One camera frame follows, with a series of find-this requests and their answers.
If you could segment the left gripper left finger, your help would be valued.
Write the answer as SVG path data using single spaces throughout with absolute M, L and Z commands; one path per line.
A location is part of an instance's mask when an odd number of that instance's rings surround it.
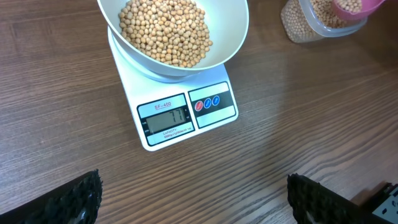
M 94 224 L 102 201 L 99 170 L 89 171 L 1 215 L 1 223 Z

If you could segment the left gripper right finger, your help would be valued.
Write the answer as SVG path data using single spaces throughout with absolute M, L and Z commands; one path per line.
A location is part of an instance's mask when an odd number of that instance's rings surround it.
M 304 175 L 289 175 L 287 190 L 287 200 L 297 223 L 373 222 L 372 215 L 361 211 L 357 205 Z

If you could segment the pink measuring scoop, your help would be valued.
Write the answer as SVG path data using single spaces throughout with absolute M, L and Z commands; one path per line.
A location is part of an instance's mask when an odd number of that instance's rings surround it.
M 340 8 L 337 3 L 337 0 L 332 0 L 332 8 L 335 14 L 343 20 L 346 21 L 354 21 L 359 19 L 364 19 L 374 13 L 385 0 L 362 0 L 362 10 L 361 12 L 351 13 Z

